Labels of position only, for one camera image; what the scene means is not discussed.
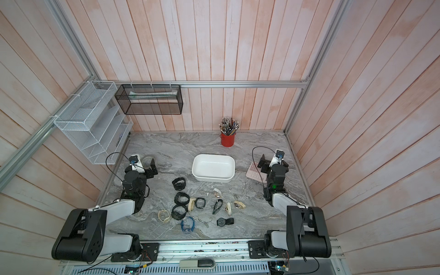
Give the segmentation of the gold beige watch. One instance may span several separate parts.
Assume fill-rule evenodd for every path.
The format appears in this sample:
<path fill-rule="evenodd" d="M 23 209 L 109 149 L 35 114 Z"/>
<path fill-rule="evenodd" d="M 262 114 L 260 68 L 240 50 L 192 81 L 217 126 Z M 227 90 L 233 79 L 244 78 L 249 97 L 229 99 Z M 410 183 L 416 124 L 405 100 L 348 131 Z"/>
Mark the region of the gold beige watch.
<path fill-rule="evenodd" d="M 245 209 L 246 208 L 246 205 L 240 201 L 234 201 L 233 204 L 234 204 L 234 207 L 237 209 Z"/>

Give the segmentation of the cream band watch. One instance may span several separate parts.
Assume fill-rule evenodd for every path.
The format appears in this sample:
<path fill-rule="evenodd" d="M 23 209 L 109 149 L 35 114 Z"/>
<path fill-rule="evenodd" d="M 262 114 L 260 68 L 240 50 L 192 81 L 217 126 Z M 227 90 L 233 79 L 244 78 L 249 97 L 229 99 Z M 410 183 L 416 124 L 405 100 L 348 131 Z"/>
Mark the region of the cream band watch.
<path fill-rule="evenodd" d="M 170 222 L 171 220 L 171 214 L 168 212 L 168 210 L 160 210 L 158 212 L 158 219 L 162 223 Z"/>

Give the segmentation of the rose gold small watch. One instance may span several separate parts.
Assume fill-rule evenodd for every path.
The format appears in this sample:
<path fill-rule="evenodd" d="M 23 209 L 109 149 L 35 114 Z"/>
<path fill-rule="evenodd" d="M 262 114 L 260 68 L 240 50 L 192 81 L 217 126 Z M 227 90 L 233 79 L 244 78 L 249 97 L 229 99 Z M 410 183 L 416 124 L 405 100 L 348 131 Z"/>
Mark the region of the rose gold small watch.
<path fill-rule="evenodd" d="M 222 198 L 222 192 L 219 189 L 214 188 L 213 193 L 216 198 Z"/>

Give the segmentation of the small cream watch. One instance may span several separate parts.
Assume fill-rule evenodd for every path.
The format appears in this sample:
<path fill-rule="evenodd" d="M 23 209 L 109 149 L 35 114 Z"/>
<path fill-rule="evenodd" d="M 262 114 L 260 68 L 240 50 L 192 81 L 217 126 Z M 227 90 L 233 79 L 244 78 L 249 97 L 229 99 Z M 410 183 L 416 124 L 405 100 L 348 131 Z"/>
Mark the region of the small cream watch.
<path fill-rule="evenodd" d="M 227 203 L 227 205 L 226 205 L 226 207 L 225 207 L 225 212 L 227 212 L 228 216 L 231 217 L 231 215 L 232 215 L 232 209 L 231 209 L 231 203 L 230 203 L 230 202 Z"/>

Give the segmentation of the black strap watch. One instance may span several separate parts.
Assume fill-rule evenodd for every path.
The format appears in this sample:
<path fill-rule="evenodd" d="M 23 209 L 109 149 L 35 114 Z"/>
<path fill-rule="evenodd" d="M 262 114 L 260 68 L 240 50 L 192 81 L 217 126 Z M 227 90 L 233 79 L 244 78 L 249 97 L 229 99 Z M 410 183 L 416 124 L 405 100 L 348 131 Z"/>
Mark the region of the black strap watch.
<path fill-rule="evenodd" d="M 214 207 L 213 207 L 212 215 L 216 215 L 220 211 L 222 205 L 223 205 L 223 200 L 222 199 L 217 199 L 215 204 L 214 204 Z"/>

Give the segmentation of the black round face watch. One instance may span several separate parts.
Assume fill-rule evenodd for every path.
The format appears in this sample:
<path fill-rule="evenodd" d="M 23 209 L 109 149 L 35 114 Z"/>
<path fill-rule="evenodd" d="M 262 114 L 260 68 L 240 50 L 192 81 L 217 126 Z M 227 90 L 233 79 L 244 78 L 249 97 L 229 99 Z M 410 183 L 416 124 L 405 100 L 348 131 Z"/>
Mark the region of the black round face watch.
<path fill-rule="evenodd" d="M 233 225 L 233 224 L 234 224 L 234 218 L 228 218 L 228 219 L 219 218 L 217 220 L 217 226 L 219 227 L 224 227 L 226 225 Z"/>

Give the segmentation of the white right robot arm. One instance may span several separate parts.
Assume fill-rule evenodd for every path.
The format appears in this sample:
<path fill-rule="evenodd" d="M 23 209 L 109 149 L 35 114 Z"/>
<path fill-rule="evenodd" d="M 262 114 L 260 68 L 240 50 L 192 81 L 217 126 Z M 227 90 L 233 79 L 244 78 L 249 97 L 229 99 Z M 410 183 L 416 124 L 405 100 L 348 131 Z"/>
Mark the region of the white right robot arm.
<path fill-rule="evenodd" d="M 265 234 L 265 253 L 270 257 L 285 254 L 329 258 L 332 248 L 324 213 L 321 208 L 300 203 L 287 193 L 284 181 L 289 166 L 283 157 L 283 151 L 276 151 L 271 160 L 262 156 L 256 165 L 258 172 L 267 175 L 265 200 L 286 216 L 285 230 L 269 230 Z"/>

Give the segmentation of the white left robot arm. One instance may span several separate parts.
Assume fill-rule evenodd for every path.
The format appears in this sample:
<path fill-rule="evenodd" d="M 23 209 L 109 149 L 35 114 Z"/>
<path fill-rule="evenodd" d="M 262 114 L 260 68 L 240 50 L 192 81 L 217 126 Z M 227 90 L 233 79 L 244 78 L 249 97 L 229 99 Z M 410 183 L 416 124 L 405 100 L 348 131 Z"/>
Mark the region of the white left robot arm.
<path fill-rule="evenodd" d="M 128 160 L 121 197 L 104 206 L 72 210 L 52 247 L 53 259 L 92 263 L 105 255 L 115 261 L 136 261 L 141 257 L 143 246 L 137 234 L 105 233 L 110 223 L 141 210 L 150 194 L 147 180 L 158 174 L 153 159 L 148 168 L 143 167 L 138 155 Z"/>

